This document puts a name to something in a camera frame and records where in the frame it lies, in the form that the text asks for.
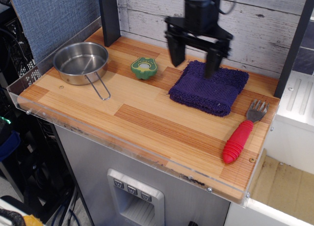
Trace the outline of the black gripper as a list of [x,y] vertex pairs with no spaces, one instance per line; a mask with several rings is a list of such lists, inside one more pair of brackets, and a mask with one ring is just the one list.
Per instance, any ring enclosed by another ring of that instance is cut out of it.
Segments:
[[184,17],[166,17],[165,37],[172,64],[185,60],[185,47],[208,48],[204,77],[210,78],[227,58],[233,36],[218,25],[220,0],[184,0]]

